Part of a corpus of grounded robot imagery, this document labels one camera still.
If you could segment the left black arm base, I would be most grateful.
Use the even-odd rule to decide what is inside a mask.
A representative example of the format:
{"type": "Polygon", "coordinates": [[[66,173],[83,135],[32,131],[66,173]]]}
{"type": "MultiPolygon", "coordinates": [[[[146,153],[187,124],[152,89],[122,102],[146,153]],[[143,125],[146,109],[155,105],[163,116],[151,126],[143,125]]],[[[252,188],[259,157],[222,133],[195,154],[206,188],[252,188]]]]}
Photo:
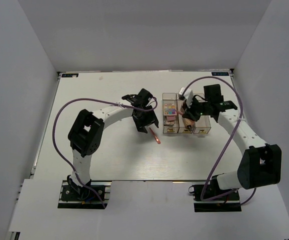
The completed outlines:
{"type": "Polygon", "coordinates": [[[57,208],[58,209],[86,209],[86,210],[104,210],[110,199],[111,181],[91,181],[87,185],[93,188],[97,195],[82,187],[82,190],[77,192],[69,183],[69,176],[67,180],[62,181],[57,208]]]}

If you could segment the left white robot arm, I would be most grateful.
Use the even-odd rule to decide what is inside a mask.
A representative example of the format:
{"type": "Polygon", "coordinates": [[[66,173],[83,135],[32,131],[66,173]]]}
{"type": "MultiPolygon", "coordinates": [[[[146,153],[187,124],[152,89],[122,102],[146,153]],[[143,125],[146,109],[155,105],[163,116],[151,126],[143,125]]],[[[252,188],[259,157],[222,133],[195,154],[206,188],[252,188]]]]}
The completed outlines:
{"type": "Polygon", "coordinates": [[[74,167],[68,183],[78,199],[84,200],[90,195],[91,158],[98,150],[107,127],[129,117],[140,133],[147,133],[146,127],[152,124],[159,126],[154,107],[149,105],[151,100],[156,98],[143,88],[138,94],[123,96],[119,102],[104,101],[108,105],[105,108],[79,112],[68,134],[74,167]]]}

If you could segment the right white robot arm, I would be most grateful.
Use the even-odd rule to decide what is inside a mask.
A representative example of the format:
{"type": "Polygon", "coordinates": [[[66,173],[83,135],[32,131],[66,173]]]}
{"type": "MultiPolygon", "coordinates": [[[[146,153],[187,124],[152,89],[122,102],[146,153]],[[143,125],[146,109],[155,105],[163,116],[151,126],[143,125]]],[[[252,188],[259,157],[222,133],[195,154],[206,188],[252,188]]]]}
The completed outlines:
{"type": "Polygon", "coordinates": [[[204,98],[198,101],[189,88],[181,88],[183,117],[197,122],[210,116],[230,135],[242,159],[237,170],[211,177],[209,191],[215,199],[223,199],[230,190],[254,189],[278,184],[281,180],[282,150],[258,136],[241,117],[242,109],[231,100],[224,100],[219,84],[204,87],[204,98]]]}

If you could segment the colourful glitter eyeshadow palette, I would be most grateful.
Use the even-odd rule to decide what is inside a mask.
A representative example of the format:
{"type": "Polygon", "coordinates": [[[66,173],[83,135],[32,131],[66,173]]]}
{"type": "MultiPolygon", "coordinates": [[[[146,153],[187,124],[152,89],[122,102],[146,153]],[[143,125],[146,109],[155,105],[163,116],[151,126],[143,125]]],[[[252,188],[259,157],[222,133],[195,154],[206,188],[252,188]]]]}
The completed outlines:
{"type": "Polygon", "coordinates": [[[163,115],[167,117],[176,116],[177,108],[176,105],[173,103],[164,103],[163,104],[163,115]]]}

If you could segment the pink blush palette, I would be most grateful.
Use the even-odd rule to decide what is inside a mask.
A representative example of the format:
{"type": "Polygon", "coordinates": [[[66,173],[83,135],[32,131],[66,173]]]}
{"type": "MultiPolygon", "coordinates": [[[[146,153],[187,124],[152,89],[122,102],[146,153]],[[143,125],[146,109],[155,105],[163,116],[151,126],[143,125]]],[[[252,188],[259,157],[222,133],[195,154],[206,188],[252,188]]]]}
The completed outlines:
{"type": "Polygon", "coordinates": [[[167,127],[177,126],[177,115],[164,115],[163,116],[163,124],[167,127]]]}

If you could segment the foundation bottle with pump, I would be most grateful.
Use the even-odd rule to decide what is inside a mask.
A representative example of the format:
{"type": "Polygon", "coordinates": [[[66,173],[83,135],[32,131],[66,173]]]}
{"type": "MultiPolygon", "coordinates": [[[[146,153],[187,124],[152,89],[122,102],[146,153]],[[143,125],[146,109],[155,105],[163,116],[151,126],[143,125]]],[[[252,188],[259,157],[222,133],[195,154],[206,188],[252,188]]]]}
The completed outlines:
{"type": "Polygon", "coordinates": [[[182,118],[184,127],[187,131],[192,132],[195,128],[195,122],[189,118],[182,118]]]}

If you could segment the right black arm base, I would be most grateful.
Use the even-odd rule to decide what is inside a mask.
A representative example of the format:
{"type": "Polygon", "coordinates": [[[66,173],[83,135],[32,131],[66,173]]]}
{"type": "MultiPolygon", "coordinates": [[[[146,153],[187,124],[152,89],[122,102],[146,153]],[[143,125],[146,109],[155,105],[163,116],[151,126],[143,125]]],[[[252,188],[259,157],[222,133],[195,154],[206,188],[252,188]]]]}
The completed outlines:
{"type": "Polygon", "coordinates": [[[203,183],[196,183],[188,188],[188,193],[193,196],[195,213],[233,213],[242,211],[239,193],[231,189],[221,190],[215,176],[207,184],[203,198],[201,198],[203,188],[203,183]]]}

